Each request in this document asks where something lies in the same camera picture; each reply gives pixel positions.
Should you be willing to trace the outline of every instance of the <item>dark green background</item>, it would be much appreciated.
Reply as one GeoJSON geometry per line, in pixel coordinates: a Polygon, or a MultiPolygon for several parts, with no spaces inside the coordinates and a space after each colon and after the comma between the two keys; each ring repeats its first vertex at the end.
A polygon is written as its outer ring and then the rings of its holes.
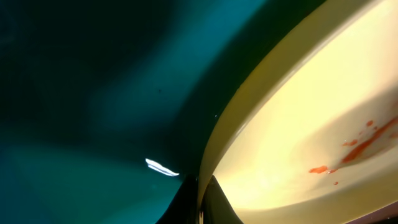
{"type": "Polygon", "coordinates": [[[240,84],[323,1],[1,1],[0,223],[154,223],[240,84]]]}

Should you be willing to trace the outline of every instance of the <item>cream-colored plate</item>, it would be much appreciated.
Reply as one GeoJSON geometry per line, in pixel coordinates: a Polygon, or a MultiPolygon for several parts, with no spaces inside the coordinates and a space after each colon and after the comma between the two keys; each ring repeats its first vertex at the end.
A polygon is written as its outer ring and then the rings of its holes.
{"type": "Polygon", "coordinates": [[[398,200],[397,115],[398,0],[329,0],[229,102],[198,201],[213,174],[244,223],[342,223],[377,210],[398,200]]]}

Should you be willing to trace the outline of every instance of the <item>red droplet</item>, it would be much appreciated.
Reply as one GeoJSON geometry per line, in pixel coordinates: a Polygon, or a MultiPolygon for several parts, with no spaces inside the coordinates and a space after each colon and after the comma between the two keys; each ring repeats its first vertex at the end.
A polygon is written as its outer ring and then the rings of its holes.
{"type": "Polygon", "coordinates": [[[373,121],[368,121],[368,122],[366,123],[366,126],[369,127],[369,126],[372,126],[372,124],[373,124],[373,121]]]}
{"type": "Polygon", "coordinates": [[[344,142],[343,146],[353,146],[358,143],[357,139],[352,140],[351,142],[344,142]]]}
{"type": "Polygon", "coordinates": [[[384,132],[386,132],[390,127],[394,126],[398,123],[398,117],[393,118],[390,120],[386,125],[379,128],[373,136],[365,142],[362,142],[358,146],[356,146],[349,154],[341,160],[341,163],[351,162],[356,159],[359,155],[362,154],[365,149],[370,146],[376,139],[378,139],[384,132]]]}
{"type": "Polygon", "coordinates": [[[321,167],[317,167],[317,168],[312,168],[310,169],[308,172],[309,173],[317,173],[317,174],[321,174],[324,171],[328,170],[327,166],[321,166],[321,167]]]}
{"type": "Polygon", "coordinates": [[[390,138],[398,138],[398,133],[392,133],[392,134],[390,135],[390,138]]]}
{"type": "Polygon", "coordinates": [[[332,174],[334,172],[336,172],[338,169],[334,169],[334,170],[329,170],[326,174],[332,174]]]}

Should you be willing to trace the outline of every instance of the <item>white highlight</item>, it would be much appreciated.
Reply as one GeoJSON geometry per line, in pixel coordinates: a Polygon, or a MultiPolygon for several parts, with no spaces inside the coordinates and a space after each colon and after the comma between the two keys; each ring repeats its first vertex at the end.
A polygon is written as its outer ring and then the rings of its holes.
{"type": "Polygon", "coordinates": [[[173,171],[169,170],[166,167],[163,167],[162,165],[160,165],[159,163],[157,163],[155,161],[152,161],[150,159],[145,159],[145,161],[148,163],[148,167],[149,168],[151,168],[153,170],[156,170],[157,172],[160,172],[160,173],[162,173],[164,175],[171,176],[171,177],[175,177],[177,175],[180,175],[178,173],[174,173],[173,171]]]}

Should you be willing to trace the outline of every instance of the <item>red stain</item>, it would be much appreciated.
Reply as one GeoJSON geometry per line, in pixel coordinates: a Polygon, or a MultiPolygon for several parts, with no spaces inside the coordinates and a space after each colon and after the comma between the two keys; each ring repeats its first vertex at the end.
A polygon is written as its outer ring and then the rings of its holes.
{"type": "Polygon", "coordinates": [[[312,168],[309,170],[309,173],[317,173],[317,174],[321,174],[324,171],[328,170],[327,166],[321,166],[321,167],[317,167],[317,168],[312,168]]]}
{"type": "Polygon", "coordinates": [[[336,172],[338,169],[334,169],[334,170],[329,170],[326,174],[332,174],[334,172],[336,172]]]}
{"type": "Polygon", "coordinates": [[[368,121],[368,122],[366,123],[366,126],[369,127],[369,126],[372,126],[372,124],[373,124],[373,121],[368,121]]]}
{"type": "MultiPolygon", "coordinates": [[[[369,126],[370,122],[371,124],[373,123],[373,121],[369,121],[366,125],[369,126]]],[[[365,151],[365,149],[368,146],[370,146],[376,139],[378,139],[385,131],[387,131],[390,127],[392,127],[397,123],[398,123],[398,117],[395,117],[392,120],[390,120],[386,125],[378,129],[370,139],[356,146],[346,157],[344,157],[344,159],[341,160],[341,163],[351,162],[354,159],[356,159],[359,155],[362,154],[363,151],[365,151]]]]}
{"type": "Polygon", "coordinates": [[[392,133],[392,134],[390,135],[390,138],[398,138],[398,133],[392,133]]]}
{"type": "Polygon", "coordinates": [[[353,146],[358,143],[357,139],[352,140],[351,142],[344,142],[343,146],[353,146]]]}

